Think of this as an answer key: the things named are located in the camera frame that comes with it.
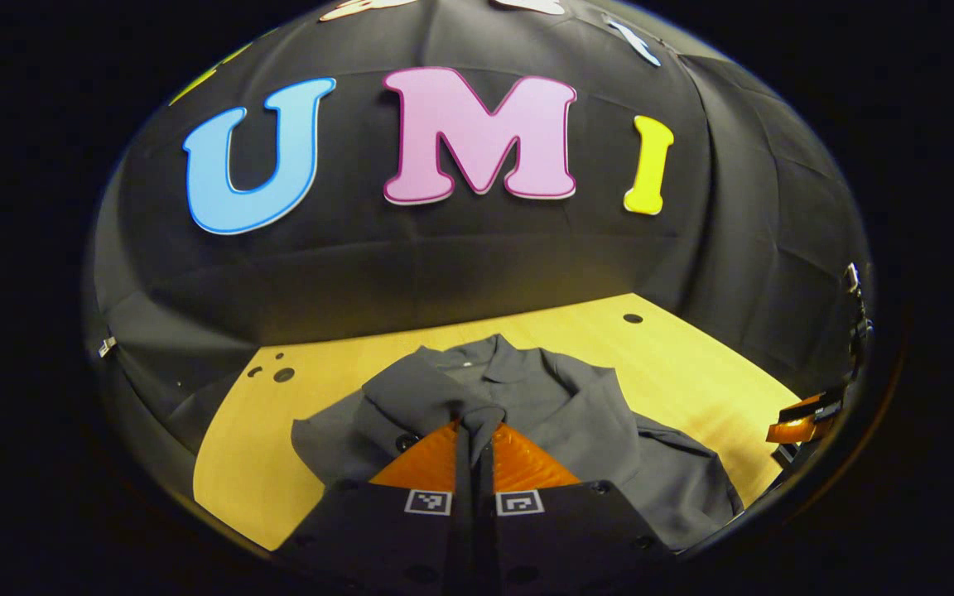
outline black cloth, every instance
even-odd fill
[[[498,334],[443,352],[419,348],[358,392],[296,420],[292,444],[323,483],[369,480],[400,455],[402,437],[458,418],[471,454],[502,421],[580,480],[610,480],[673,550],[742,512],[720,457],[630,411],[612,368],[544,348],[518,350]]]

